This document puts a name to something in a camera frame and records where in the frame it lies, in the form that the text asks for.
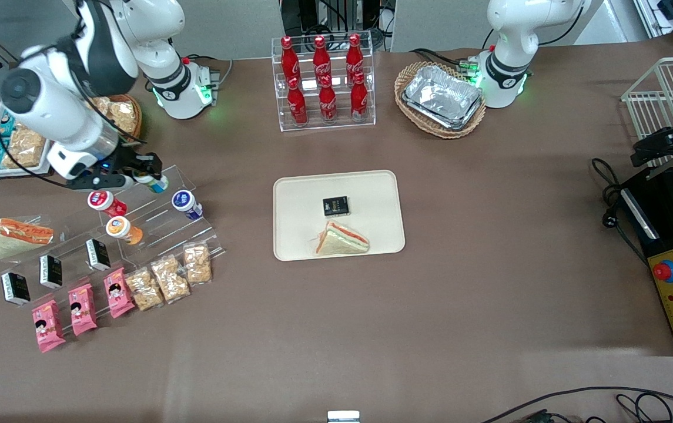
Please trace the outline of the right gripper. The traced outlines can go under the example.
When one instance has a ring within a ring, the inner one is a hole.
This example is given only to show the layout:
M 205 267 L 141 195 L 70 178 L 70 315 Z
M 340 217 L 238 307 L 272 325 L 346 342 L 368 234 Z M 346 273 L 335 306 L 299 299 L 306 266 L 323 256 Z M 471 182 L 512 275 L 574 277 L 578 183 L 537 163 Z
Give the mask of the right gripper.
M 73 191 L 119 192 L 135 185 L 134 179 L 144 179 L 149 174 L 161 177 L 163 163 L 156 153 L 146 155 L 146 165 L 131 164 L 131 176 L 126 167 L 125 147 L 119 147 L 102 160 L 91 153 L 71 152 L 62 144 L 53 144 L 48 152 L 48 162 L 54 171 L 65 179 L 65 187 Z

